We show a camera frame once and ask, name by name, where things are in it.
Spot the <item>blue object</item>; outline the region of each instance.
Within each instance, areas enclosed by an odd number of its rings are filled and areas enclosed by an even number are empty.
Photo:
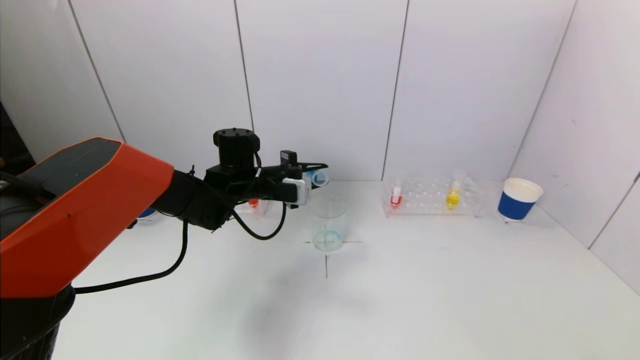
[[[529,210],[533,208],[535,202],[523,202],[516,200],[506,193],[502,192],[500,198],[500,204],[498,205],[498,211],[504,217],[512,220],[522,220],[527,216]]]
[[[324,186],[329,182],[329,176],[326,174],[326,172],[321,170],[305,172],[304,175],[308,176],[311,180],[311,183],[318,187]]]
[[[145,211],[138,216],[138,218],[146,218],[147,216],[153,215],[156,211],[152,208],[147,208]]]

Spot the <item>black line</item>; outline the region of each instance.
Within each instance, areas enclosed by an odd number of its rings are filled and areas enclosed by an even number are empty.
[[[566,34],[569,31],[569,26],[571,25],[571,20],[573,19],[573,12],[575,11],[575,5],[578,1],[573,3],[573,8],[571,9],[571,14],[569,15],[569,21],[566,23],[566,28],[564,29],[564,34],[562,35],[562,40],[560,41],[560,46],[558,46],[558,51],[556,53],[556,57],[554,58],[553,64],[551,64],[551,70],[549,70],[549,75],[547,76],[547,80],[545,81],[545,86],[542,88],[542,92],[540,93],[540,97],[538,98],[538,103],[536,104],[536,108],[533,110],[533,114],[531,115],[531,120],[529,121],[529,125],[527,125],[527,129],[524,131],[524,135],[522,136],[522,141],[520,142],[520,147],[518,148],[518,152],[516,152],[516,156],[513,158],[513,162],[511,164],[511,168],[509,168],[509,172],[507,173],[507,177],[511,176],[511,172],[513,171],[513,167],[516,165],[518,157],[520,156],[520,152],[522,152],[522,147],[524,146],[525,139],[529,134],[529,130],[531,130],[531,124],[533,124],[533,120],[536,118],[536,114],[538,113],[538,109],[540,109],[540,103],[542,102],[542,98],[547,91],[547,86],[549,85],[549,79],[551,79],[551,75],[554,72],[554,68],[556,67],[556,61],[558,60],[558,56],[560,56],[560,52],[562,51],[562,46],[564,44],[564,39],[566,38]]]
[[[246,86],[246,99],[249,102],[249,116],[251,117],[251,129],[255,131],[253,125],[253,109],[251,107],[251,96],[249,95],[249,80],[246,76],[246,64],[244,62],[244,47],[242,45],[242,34],[240,33],[240,17],[238,16],[238,4],[234,0],[234,8],[236,9],[236,24],[238,27],[238,40],[240,40],[240,55],[242,56],[242,68],[244,70],[244,85]]]
[[[398,77],[400,76],[400,63],[402,62],[402,50],[404,47],[404,33],[406,33],[406,18],[409,14],[409,2],[406,0],[406,10],[404,12],[404,27],[402,29],[402,40],[400,41],[400,55],[398,56],[398,68],[396,70],[396,85],[394,86],[394,98],[391,102],[391,116],[389,118],[389,131],[387,133],[387,147],[385,148],[385,162],[382,164],[382,176],[380,181],[385,178],[385,168],[387,167],[387,153],[389,152],[389,138],[391,137],[391,121],[394,118],[394,108],[396,107],[396,92],[398,90]]]
[[[93,62],[93,58],[91,56],[91,52],[89,52],[89,47],[86,45],[86,40],[84,39],[84,34],[82,33],[82,29],[80,28],[80,23],[78,22],[78,18],[76,16],[76,10],[74,9],[74,5],[71,3],[71,0],[67,0],[69,4],[69,8],[71,9],[71,15],[74,17],[74,22],[76,23],[76,28],[78,29],[78,33],[80,34],[80,39],[82,39],[82,43],[84,45],[84,50],[86,51],[87,56],[89,57],[89,62],[91,63],[91,67],[93,68],[93,73],[95,77],[98,79],[98,84],[100,85],[100,89],[102,90],[102,94],[104,94],[105,100],[107,100],[107,106],[109,106],[109,111],[111,111],[111,116],[113,116],[113,121],[116,123],[116,127],[118,128],[118,132],[120,136],[122,136],[122,141],[127,142],[127,139],[124,137],[124,133],[122,132],[122,128],[120,127],[120,123],[118,122],[118,118],[116,118],[116,113],[113,112],[113,107],[111,106],[111,101],[107,96],[107,92],[104,90],[104,85],[102,85],[102,80],[100,75],[98,74],[98,70],[95,68],[95,63]]]
[[[609,222],[611,222],[611,219],[613,219],[614,216],[616,216],[616,213],[618,212],[618,210],[620,209],[620,206],[622,206],[622,203],[627,199],[627,197],[629,196],[629,193],[631,193],[631,190],[634,188],[634,186],[636,185],[636,181],[638,180],[638,178],[636,178],[636,180],[634,180],[633,183],[631,183],[631,187],[629,188],[629,190],[627,190],[627,192],[625,193],[625,196],[622,197],[622,200],[620,200],[620,203],[618,204],[618,206],[616,206],[616,210],[613,211],[613,214],[611,214],[611,216],[609,217],[609,219],[607,219],[607,222],[604,224],[604,226],[602,227],[602,229],[600,229],[600,232],[596,235],[596,238],[593,239],[593,241],[591,242],[591,245],[589,245],[589,247],[587,247],[587,249],[591,249],[591,247],[593,246],[593,244],[596,243],[596,241],[598,241],[598,238],[600,237],[600,235],[602,235],[602,232],[604,232],[604,229],[607,228],[607,225],[609,225]]]

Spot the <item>red liquid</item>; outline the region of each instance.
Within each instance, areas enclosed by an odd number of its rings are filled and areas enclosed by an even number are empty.
[[[400,203],[402,202],[402,195],[398,197],[398,202],[394,202],[394,197],[391,196],[391,199],[389,200],[389,202],[391,203],[391,208],[397,209],[400,206]]]

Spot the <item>black cable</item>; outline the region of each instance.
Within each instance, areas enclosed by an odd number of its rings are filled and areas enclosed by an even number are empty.
[[[257,153],[256,153],[255,156],[257,158],[256,161],[258,163],[258,166],[261,167],[262,166],[262,162],[260,160],[260,157],[258,156]],[[189,173],[193,176],[193,173],[194,173],[193,168],[191,169],[191,171]],[[271,233],[271,234],[269,234],[267,236],[258,235],[255,232],[253,232],[246,225],[246,223],[242,220],[242,218],[234,210],[234,205],[230,204],[227,201],[227,198],[222,196],[216,189],[211,187],[211,185],[207,184],[204,180],[199,179],[197,177],[194,177],[194,179],[196,179],[197,181],[200,181],[202,184],[204,184],[205,187],[209,189],[209,191],[211,191],[217,198],[219,198],[220,201],[222,201],[222,203],[224,205],[226,205],[231,210],[231,214],[233,214],[234,218],[240,223],[240,226],[249,235],[253,236],[254,238],[256,238],[258,240],[269,240],[269,239],[273,238],[274,236],[276,236],[280,232],[280,230],[282,229],[282,226],[284,225],[285,217],[287,215],[287,204],[285,204],[284,202],[282,203],[282,218],[280,218],[280,223],[278,224],[278,227],[275,229],[275,231],[273,231],[273,233]],[[175,271],[175,269],[178,268],[178,266],[180,266],[180,264],[182,263],[182,260],[184,259],[185,254],[187,253],[187,239],[188,239],[187,229],[188,229],[188,227],[189,227],[189,222],[187,220],[183,220],[182,221],[182,250],[180,250],[180,255],[178,256],[178,260],[176,260],[175,263],[169,269],[167,269],[167,270],[165,270],[163,272],[159,272],[157,274],[133,277],[131,279],[110,282],[108,284],[95,285],[95,286],[85,286],[84,288],[75,288],[76,294],[97,293],[98,291],[105,291],[105,290],[111,290],[111,289],[115,289],[115,288],[121,288],[122,286],[139,284],[141,282],[156,280],[156,279],[160,279],[162,277],[165,277],[167,275],[170,275],[172,272]]]
[[[163,272],[159,272],[157,274],[133,277],[131,279],[121,280],[121,281],[116,281],[116,282],[110,282],[108,284],[87,286],[87,287],[84,287],[84,288],[76,288],[76,294],[96,293],[98,291],[121,288],[122,286],[139,284],[139,283],[145,282],[145,281],[151,281],[151,280],[160,279],[161,277],[165,277],[165,276],[171,274],[172,272],[175,271],[175,269],[178,268],[178,266],[180,266],[180,264],[182,263],[182,260],[184,259],[184,255],[187,253],[187,238],[188,238],[187,229],[188,229],[188,227],[189,227],[189,222],[187,220],[183,220],[182,221],[182,250],[180,250],[180,256],[178,256],[178,260],[176,260],[175,263],[169,269],[167,269],[167,270],[165,270]]]
[[[209,191],[211,191],[215,196],[217,196],[217,198],[220,199],[220,201],[222,201],[222,203],[224,205],[227,205],[227,207],[231,210],[231,214],[233,214],[234,218],[236,218],[236,220],[240,223],[240,226],[242,226],[242,228],[249,233],[249,235],[253,236],[254,238],[258,239],[258,240],[269,240],[271,238],[273,238],[274,236],[276,236],[280,230],[282,229],[282,226],[284,225],[284,219],[287,215],[287,204],[285,204],[284,202],[282,203],[282,218],[280,218],[280,223],[278,224],[278,227],[275,229],[275,231],[273,231],[273,233],[267,235],[267,236],[262,236],[262,235],[258,235],[255,232],[253,232],[242,220],[242,218],[238,215],[238,213],[236,213],[236,211],[234,210],[234,205],[230,204],[227,199],[220,195],[220,193],[214,189],[213,187],[211,187],[211,185],[207,184],[204,180],[199,179],[197,177],[194,177],[194,179],[196,179],[197,181],[200,181],[202,184],[204,184],[204,186],[209,189]]]
[[[258,181],[258,175],[260,174],[260,171],[262,170],[262,160],[260,159],[260,155],[258,155],[257,152],[255,152],[254,154],[255,154],[255,163],[258,164],[258,172],[256,173],[256,175],[253,177],[253,179],[249,183],[249,186],[246,187],[246,190],[244,191],[243,195],[246,195],[251,191],[251,189],[253,188],[255,183]]]
[[[25,208],[29,208],[29,209],[33,209],[35,207],[35,204],[28,204],[28,205],[18,205],[18,206],[14,206],[12,208],[6,208],[2,211],[0,211],[0,216],[3,215],[8,215],[11,212],[13,212],[13,210],[17,210],[17,209],[25,209]]]
[[[0,172],[0,180],[6,181],[7,183],[14,185],[16,188],[34,196],[45,197],[47,199],[53,199],[55,197],[55,195],[44,190],[40,186],[33,185],[28,181],[22,180],[21,178],[6,172]]]
[[[256,233],[254,233],[251,229],[249,229],[249,227],[244,223],[242,218],[240,218],[238,216],[238,214],[236,213],[235,210],[231,209],[231,213],[234,215],[234,218],[236,218],[236,220],[238,221],[240,226],[242,226],[242,228],[247,233],[249,233],[249,235],[253,236],[254,238],[256,238],[258,240],[269,240],[272,237],[276,236],[280,232],[280,229],[282,229],[282,226],[284,225],[284,218],[287,215],[287,205],[284,202],[282,203],[282,218],[280,218],[280,223],[278,224],[278,227],[275,229],[275,231],[273,231],[271,234],[269,234],[267,236],[258,235]]]

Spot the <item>yellow liquid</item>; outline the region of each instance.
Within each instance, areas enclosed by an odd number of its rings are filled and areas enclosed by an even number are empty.
[[[449,190],[449,193],[447,194],[447,206],[449,207],[449,210],[455,209],[459,202],[460,192],[457,190]]]

